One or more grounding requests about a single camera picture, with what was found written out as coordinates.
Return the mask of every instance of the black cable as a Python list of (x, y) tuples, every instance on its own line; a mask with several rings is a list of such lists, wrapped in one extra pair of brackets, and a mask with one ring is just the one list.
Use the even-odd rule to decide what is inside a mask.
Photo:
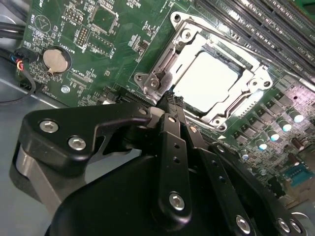
[(22, 40), (23, 34), (18, 33), (18, 32), (0, 30), (0, 38), (11, 38), (11, 39), (16, 39), (16, 40)]
[(33, 77), (30, 75), (29, 72), (27, 72), (25, 70), (23, 70), (22, 73), (27, 78), (27, 80), (30, 82), (31, 90), (25, 96), (23, 96), (21, 98), (14, 99), (14, 100), (11, 100), (11, 101), (0, 102), (0, 106), (7, 106), (7, 105), (12, 105), (12, 104), (16, 104), (16, 103), (19, 103), (19, 102), (23, 102), (26, 99), (28, 99), (35, 92), (35, 90), (36, 90), (36, 83), (35, 83)]
[(0, 48), (0, 57), (9, 60), (11, 63), (15, 64), (11, 59), (11, 52), (7, 49)]
[(19, 26), (16, 24), (0, 22), (0, 30), (11, 30), (11, 31), (17, 31), (17, 32), (24, 32), (25, 26)]
[(19, 10), (12, 0), (0, 0), (0, 2), (17, 18), (26, 22), (27, 13)]

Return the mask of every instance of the silver screw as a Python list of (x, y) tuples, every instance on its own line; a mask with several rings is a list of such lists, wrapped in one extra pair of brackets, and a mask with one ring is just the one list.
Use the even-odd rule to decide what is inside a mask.
[(138, 76), (137, 76), (137, 81), (139, 81), (139, 82), (142, 81), (142, 76), (141, 76), (141, 75), (138, 75)]
[(72, 149), (76, 151), (81, 151), (87, 146), (85, 141), (78, 137), (72, 137), (71, 139), (69, 139), (68, 144)]
[(236, 224), (237, 226), (247, 235), (250, 234), (251, 228), (248, 222), (240, 215), (236, 216)]
[(194, 126), (189, 127), (189, 129), (194, 133), (197, 133), (198, 131)]
[(148, 113), (147, 113), (145, 110), (143, 110), (142, 108), (139, 109), (139, 112), (140, 112), (141, 114), (143, 114), (143, 115), (147, 115), (147, 114), (148, 114)]
[(220, 152), (224, 152), (224, 149), (220, 145), (218, 145), (217, 148)]
[(42, 121), (39, 124), (39, 127), (42, 131), (46, 133), (55, 133), (59, 129), (59, 126), (55, 122), (50, 120)]
[(169, 195), (169, 202), (176, 210), (184, 210), (185, 202), (180, 195), (172, 193)]
[(158, 86), (158, 82), (155, 81), (155, 80), (153, 80), (153, 81), (151, 82), (151, 86), (155, 88), (156, 86)]
[(176, 122), (176, 120), (175, 120), (173, 117), (169, 117), (168, 119), (169, 119), (171, 122), (173, 122), (173, 123)]
[(290, 223), (292, 225), (292, 227), (298, 232), (298, 233), (301, 233), (302, 230), (300, 229), (300, 227), (293, 221), (293, 220), (290, 220)]
[(191, 31), (189, 29), (184, 29), (181, 37), (184, 42), (189, 42), (191, 40)]
[(279, 219), (279, 220), (278, 220), (278, 224), (280, 225), (280, 227), (281, 227), (284, 231), (286, 231), (287, 233), (290, 233), (290, 228), (289, 228), (289, 226), (284, 222), (284, 220)]
[(61, 92), (63, 93), (70, 93), (71, 89), (67, 85), (62, 85), (61, 86)]

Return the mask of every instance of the motherboard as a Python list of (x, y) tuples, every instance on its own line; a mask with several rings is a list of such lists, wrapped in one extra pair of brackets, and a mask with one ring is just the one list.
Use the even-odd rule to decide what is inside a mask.
[(290, 207), (315, 195), (315, 93), (283, 70), (315, 81), (312, 19), (286, 0), (33, 0), (21, 47), (70, 107), (150, 107), (173, 90)]

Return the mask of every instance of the capacitor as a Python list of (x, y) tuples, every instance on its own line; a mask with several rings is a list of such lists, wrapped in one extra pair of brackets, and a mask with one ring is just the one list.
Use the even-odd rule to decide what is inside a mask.
[(298, 149), (299, 151), (302, 151), (305, 147), (304, 145), (297, 139), (297, 138), (293, 138), (291, 140), (291, 143), (296, 147), (296, 149)]
[(258, 146), (259, 150), (264, 151), (267, 149), (267, 145), (265, 143), (265, 141), (263, 141), (262, 139), (258, 139), (256, 141), (256, 145)]
[(266, 170), (261, 170), (261, 171), (260, 171), (260, 175), (261, 175), (261, 176), (265, 176), (266, 174), (267, 174), (267, 171), (266, 171)]
[(292, 129), (292, 125), (287, 122), (285, 119), (282, 119), (278, 122), (278, 125), (281, 127), (281, 129), (284, 131), (284, 132), (288, 132)]
[(247, 151), (245, 149), (240, 150), (240, 156), (244, 161), (247, 161), (249, 159), (249, 156), (248, 156)]
[(280, 135), (273, 129), (267, 132), (271, 141), (277, 141), (280, 138)]
[(289, 112), (289, 116), (294, 120), (295, 123), (300, 123), (304, 120), (304, 116), (302, 116), (298, 111), (293, 110)]
[(298, 166), (300, 164), (300, 161), (292, 153), (288, 154), (287, 158), (294, 166)]

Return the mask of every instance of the black plastic bracket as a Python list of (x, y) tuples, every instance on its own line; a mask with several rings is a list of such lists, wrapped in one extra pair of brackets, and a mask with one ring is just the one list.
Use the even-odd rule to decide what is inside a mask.
[[(237, 194), (242, 196), (242, 203), (251, 209), (251, 216), (263, 235), (281, 235), (286, 236), (305, 236), (306, 232), (301, 230), (297, 232), (292, 224), (294, 222), (300, 229), (304, 227), (285, 207), (277, 201), (274, 194), (269, 192), (264, 186), (232, 155), (218, 149), (218, 144), (209, 145), (209, 150), (213, 151), (227, 171)], [(287, 222), (288, 227), (285, 231), (280, 227), (282, 222)]]
[[(19, 142), (27, 155), (65, 176), (75, 176), (84, 172), (97, 151), (97, 137), (124, 126), (145, 126), (150, 120), (150, 112), (137, 103), (36, 111), (24, 117)], [(53, 121), (58, 130), (43, 131), (40, 128), (43, 121)], [(69, 146), (72, 137), (84, 140), (83, 150)]]
[(183, 228), (191, 219), (191, 196), (186, 142), (180, 138), (180, 122), (170, 114), (160, 119), (160, 160), (154, 219), (167, 231)]
[(216, 202), (212, 204), (220, 207), (221, 217), (226, 225), (227, 235), (256, 235), (253, 225), (242, 203), (237, 196), (235, 189), (227, 175), (220, 158), (207, 151), (203, 138), (198, 129), (191, 125), (183, 127), (185, 140), (188, 142), (189, 156), (199, 159), (199, 166), (203, 167), (203, 171), (209, 180), (211, 188), (215, 194)]

